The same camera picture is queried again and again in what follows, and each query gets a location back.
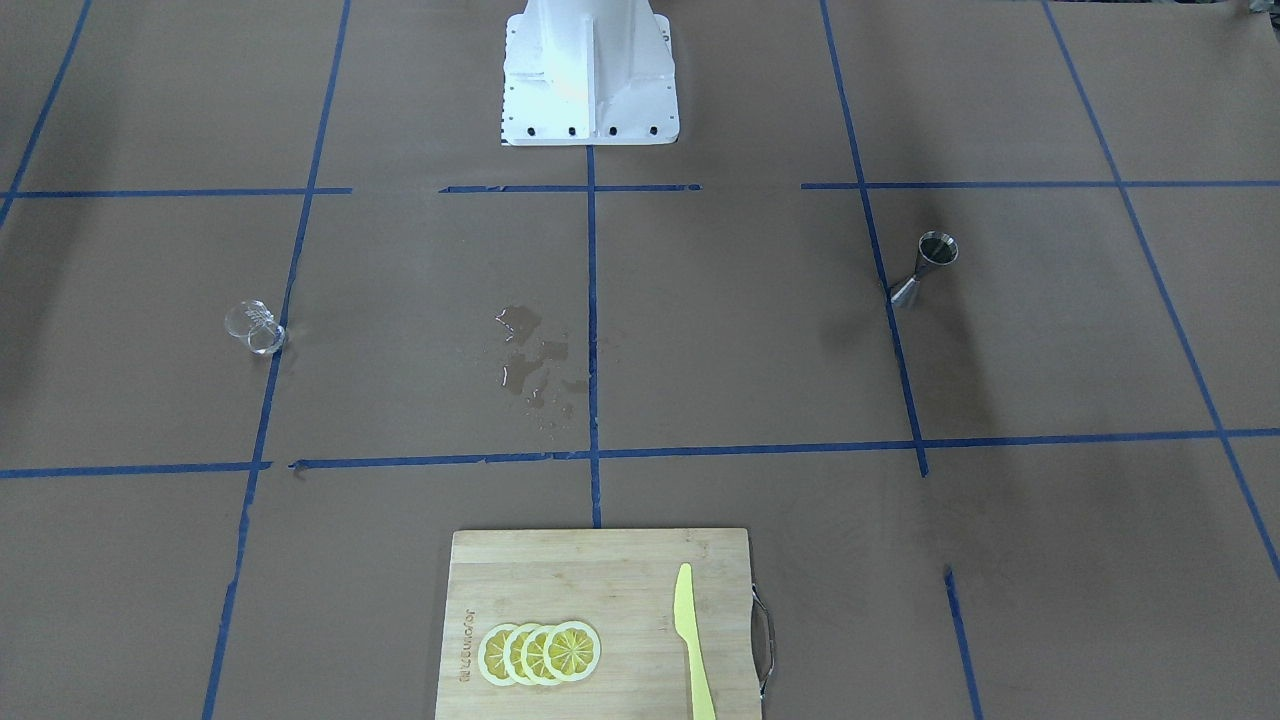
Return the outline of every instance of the wooden cutting board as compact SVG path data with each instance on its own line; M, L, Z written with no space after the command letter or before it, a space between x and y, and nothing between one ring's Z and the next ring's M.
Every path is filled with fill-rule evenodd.
M717 720L760 720L745 529L454 533L436 720L692 719L689 660L672 618L681 562L694 569ZM480 675L480 639L494 625L566 620L600 635L600 661L586 679L497 687Z

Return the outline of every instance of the knife handle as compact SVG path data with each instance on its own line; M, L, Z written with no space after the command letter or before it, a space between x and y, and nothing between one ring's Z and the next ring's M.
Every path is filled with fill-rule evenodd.
M716 706L712 705L712 687L707 682L707 667L703 666L703 648L689 646L689 684L694 700L694 720L716 720Z

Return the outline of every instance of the cutting board handle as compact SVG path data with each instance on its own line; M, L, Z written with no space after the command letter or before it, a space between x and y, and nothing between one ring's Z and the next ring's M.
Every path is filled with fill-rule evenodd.
M760 702L764 702L764 691L765 691L765 687L768 687L768 684L769 684L769 678L773 676L773 669L777 667L777 661L774 660L776 659L774 648L777 647L777 643L776 643L776 641L773 638L773 616L769 615L769 609L765 607L764 601L760 600L760 592L759 592L759 588L756 588L755 583L751 583L751 612L753 612L753 615L759 615L764 620L764 633L765 633L765 635L764 635L765 643L764 644L769 650L768 661L767 661L767 664L762 669L762 664L760 664L759 659L754 657L755 656L755 647L758 646L758 643L755 642L756 624L753 621L751 623L751 655L753 655L753 660L755 660L755 674L756 674L756 678L759 678L759 680L760 680Z

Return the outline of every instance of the clear glass cup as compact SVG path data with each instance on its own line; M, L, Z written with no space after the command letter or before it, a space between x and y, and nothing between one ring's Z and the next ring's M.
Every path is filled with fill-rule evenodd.
M261 300L238 302L227 311L223 325L255 355L270 355L284 345L284 328Z

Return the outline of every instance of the lemon slice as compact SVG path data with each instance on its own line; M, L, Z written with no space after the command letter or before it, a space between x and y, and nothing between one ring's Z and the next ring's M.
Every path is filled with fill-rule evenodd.
M543 662L557 680L573 683L595 671L600 661L600 635L579 620L552 628L543 647Z
M543 648L550 638L554 625L539 625L536 630L529 633L525 644L521 647L518 669L521 674L534 682L535 685L558 685L561 680L552 675L543 659Z
M521 661L524 660L525 653L525 641L529 639L529 633L532 633L538 628L541 628L539 623L525 623L524 625L511 630L511 634L507 635L507 639L502 646L502 666L507 670L507 675L521 685L534 684L534 682L524 674Z
M511 678L511 673L507 671L507 666L502 662L507 637L515 629L516 625L511 623L494 625L493 629L485 633L484 639L480 641L480 652L484 653L480 659L480 674L485 680L499 687L516 684L516 680Z

